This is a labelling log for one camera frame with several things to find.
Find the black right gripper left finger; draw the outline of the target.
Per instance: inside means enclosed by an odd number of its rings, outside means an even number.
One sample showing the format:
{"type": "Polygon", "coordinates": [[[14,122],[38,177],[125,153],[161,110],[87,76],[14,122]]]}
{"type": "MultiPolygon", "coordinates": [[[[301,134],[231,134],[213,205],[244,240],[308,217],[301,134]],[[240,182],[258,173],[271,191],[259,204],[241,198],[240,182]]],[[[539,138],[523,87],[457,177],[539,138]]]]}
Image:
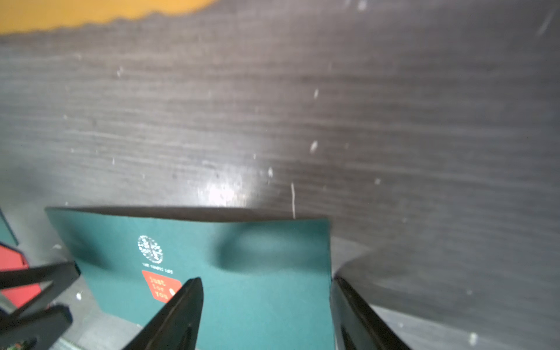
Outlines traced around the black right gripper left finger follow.
{"type": "Polygon", "coordinates": [[[125,350],[195,350],[204,305],[202,279],[188,280],[125,350]]]}

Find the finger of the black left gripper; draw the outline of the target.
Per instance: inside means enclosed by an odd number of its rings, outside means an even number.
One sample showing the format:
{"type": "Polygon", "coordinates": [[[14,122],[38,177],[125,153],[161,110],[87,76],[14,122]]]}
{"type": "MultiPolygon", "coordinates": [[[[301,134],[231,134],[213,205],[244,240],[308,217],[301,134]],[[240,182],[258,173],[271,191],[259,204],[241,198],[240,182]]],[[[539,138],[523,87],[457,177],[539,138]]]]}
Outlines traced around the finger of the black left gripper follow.
{"type": "Polygon", "coordinates": [[[45,310],[62,292],[67,290],[81,276],[81,271],[74,262],[62,262],[30,268],[25,277],[32,282],[50,284],[32,301],[14,310],[11,315],[31,315],[45,310]]]}
{"type": "Polygon", "coordinates": [[[69,307],[57,305],[30,316],[1,318],[1,349],[50,349],[70,328],[69,307]]]}

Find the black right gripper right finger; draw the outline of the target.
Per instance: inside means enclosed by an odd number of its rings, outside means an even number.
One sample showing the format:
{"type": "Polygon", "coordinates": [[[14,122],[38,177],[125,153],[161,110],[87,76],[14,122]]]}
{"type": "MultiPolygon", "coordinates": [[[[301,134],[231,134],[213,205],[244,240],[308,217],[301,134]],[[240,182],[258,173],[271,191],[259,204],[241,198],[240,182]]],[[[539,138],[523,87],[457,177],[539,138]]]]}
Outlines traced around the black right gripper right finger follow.
{"type": "Polygon", "coordinates": [[[334,277],[330,309],[338,349],[410,350],[342,277],[334,277]]]}

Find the yellow plastic storage box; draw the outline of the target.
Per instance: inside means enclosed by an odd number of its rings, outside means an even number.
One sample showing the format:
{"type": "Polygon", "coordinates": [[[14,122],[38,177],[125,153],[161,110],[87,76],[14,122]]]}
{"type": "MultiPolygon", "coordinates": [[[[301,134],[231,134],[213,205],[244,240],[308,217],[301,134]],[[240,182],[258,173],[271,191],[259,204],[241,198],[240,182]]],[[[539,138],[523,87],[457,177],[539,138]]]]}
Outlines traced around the yellow plastic storage box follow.
{"type": "Polygon", "coordinates": [[[1,34],[17,34],[138,20],[151,14],[183,15],[213,4],[213,0],[124,1],[2,1],[1,34]]]}

